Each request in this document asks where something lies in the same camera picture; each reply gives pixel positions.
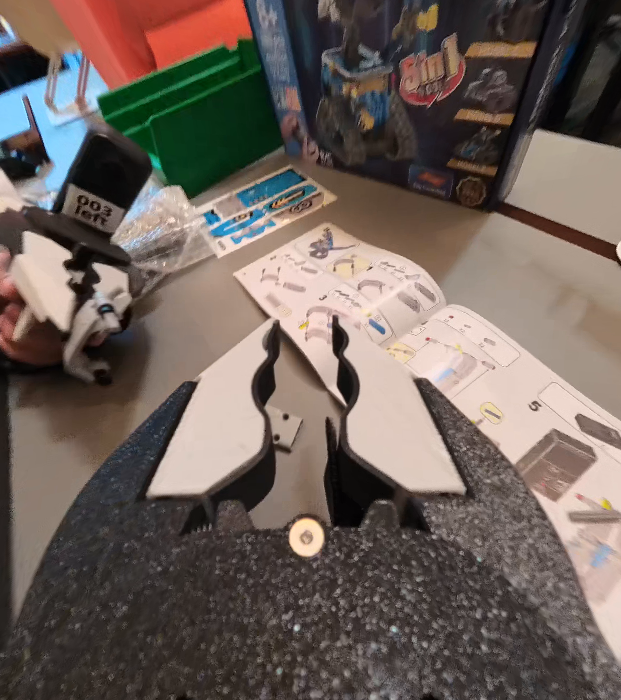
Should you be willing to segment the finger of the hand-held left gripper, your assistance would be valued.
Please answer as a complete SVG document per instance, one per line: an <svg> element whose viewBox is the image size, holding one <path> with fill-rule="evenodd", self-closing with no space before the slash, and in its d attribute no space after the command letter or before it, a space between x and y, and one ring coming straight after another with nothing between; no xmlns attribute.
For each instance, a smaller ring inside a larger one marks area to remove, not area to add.
<svg viewBox="0 0 621 700"><path fill-rule="evenodd" d="M21 252L9 265L9 276L24 302L14 334L27 334L36 324L47 321L60 332L69 333L77 304L65 267L70 252L31 231L22 232L20 241Z"/></svg>
<svg viewBox="0 0 621 700"><path fill-rule="evenodd" d="M128 326L132 295L127 272L118 267L92 267L98 280L93 284L98 309L109 306L118 321L118 329Z"/></svg>

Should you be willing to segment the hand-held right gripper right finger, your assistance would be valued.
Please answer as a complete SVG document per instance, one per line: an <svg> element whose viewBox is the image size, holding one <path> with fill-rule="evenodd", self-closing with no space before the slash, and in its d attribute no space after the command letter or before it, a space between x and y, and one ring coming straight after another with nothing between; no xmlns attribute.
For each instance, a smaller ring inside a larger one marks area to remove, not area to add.
<svg viewBox="0 0 621 700"><path fill-rule="evenodd" d="M327 425L324 486L333 524L360 524L377 501L400 524L421 524L419 505L467 495L467 485L418 384L403 365L339 316L332 318L339 427Z"/></svg>

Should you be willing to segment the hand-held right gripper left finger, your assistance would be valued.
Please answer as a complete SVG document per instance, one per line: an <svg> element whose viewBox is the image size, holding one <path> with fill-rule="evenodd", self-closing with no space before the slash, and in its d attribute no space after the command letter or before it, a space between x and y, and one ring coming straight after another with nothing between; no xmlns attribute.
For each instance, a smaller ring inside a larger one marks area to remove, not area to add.
<svg viewBox="0 0 621 700"><path fill-rule="evenodd" d="M263 502L276 476L266 404L279 354L280 324L269 319L199 374L146 499L193 501L209 515L223 501L246 511Z"/></svg>

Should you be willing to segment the grey panel with holes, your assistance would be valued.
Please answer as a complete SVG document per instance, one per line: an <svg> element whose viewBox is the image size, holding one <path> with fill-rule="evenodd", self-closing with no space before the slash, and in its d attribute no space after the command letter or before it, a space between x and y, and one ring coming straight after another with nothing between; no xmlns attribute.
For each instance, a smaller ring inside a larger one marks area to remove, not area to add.
<svg viewBox="0 0 621 700"><path fill-rule="evenodd" d="M290 453L297 442L304 420L272 405L265 407L269 417L271 441L277 450Z"/></svg>

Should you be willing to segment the person's left hand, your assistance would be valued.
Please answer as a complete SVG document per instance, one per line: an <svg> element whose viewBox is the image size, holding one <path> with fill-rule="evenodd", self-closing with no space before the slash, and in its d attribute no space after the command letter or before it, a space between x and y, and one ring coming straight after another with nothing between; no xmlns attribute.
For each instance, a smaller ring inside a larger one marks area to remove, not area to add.
<svg viewBox="0 0 621 700"><path fill-rule="evenodd" d="M14 329L24 302L9 276L10 254L0 253L0 353L15 363L43 368L61 365L63 343L50 324L38 324L20 340Z"/></svg>

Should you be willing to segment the crumpled clear plastic wrap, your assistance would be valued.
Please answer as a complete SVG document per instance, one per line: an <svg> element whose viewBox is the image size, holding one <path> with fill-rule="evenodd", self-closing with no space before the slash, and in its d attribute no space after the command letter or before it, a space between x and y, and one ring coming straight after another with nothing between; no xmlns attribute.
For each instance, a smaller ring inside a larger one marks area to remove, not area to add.
<svg viewBox="0 0 621 700"><path fill-rule="evenodd" d="M51 170L42 167L38 176L18 183L0 173L0 213L17 205L50 210L57 198L57 191L50 191L45 183ZM16 239L16 234L0 234L0 252L17 250ZM129 275L135 299L153 291L166 276L212 256L207 225L183 190L164 187L154 176L141 189L112 242L131 258Z"/></svg>

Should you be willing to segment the white instruction booklet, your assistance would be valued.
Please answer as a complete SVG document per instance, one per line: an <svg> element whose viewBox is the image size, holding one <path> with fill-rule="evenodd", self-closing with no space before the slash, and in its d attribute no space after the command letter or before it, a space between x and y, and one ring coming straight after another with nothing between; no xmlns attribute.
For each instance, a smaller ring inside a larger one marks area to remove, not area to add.
<svg viewBox="0 0 621 700"><path fill-rule="evenodd" d="M621 660L621 421L497 326L448 304L416 262L319 225L234 273L342 404L332 321L429 380L516 467Z"/></svg>

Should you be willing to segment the green plastic bins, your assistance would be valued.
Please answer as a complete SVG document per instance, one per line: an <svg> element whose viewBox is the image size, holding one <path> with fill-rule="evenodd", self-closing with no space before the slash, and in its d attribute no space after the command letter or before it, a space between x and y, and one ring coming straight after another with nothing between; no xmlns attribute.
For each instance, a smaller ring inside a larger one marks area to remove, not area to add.
<svg viewBox="0 0 621 700"><path fill-rule="evenodd" d="M282 146L252 39L102 94L105 122L140 145L169 186L196 197Z"/></svg>

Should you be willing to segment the orange plastic case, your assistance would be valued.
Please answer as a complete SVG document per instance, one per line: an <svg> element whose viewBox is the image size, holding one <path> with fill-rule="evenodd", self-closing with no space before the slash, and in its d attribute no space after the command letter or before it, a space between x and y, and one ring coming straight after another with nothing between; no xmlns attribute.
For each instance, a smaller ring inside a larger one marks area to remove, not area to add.
<svg viewBox="0 0 621 700"><path fill-rule="evenodd" d="M111 89L253 32L243 1L53 1Z"/></svg>

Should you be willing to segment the blue sticker sheet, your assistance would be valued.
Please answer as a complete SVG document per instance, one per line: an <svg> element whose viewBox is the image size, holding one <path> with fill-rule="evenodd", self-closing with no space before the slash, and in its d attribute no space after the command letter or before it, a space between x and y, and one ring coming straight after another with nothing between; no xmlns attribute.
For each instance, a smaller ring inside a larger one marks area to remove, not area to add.
<svg viewBox="0 0 621 700"><path fill-rule="evenodd" d="M252 180L197 208L216 258L332 205L337 197L295 166Z"/></svg>

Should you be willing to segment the dark blue toy kit box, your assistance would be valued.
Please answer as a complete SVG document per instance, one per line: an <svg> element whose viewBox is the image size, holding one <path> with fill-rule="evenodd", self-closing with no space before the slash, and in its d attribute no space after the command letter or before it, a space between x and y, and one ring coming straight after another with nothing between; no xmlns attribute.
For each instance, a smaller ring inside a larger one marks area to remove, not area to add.
<svg viewBox="0 0 621 700"><path fill-rule="evenodd" d="M291 158L487 211L556 1L245 1Z"/></svg>

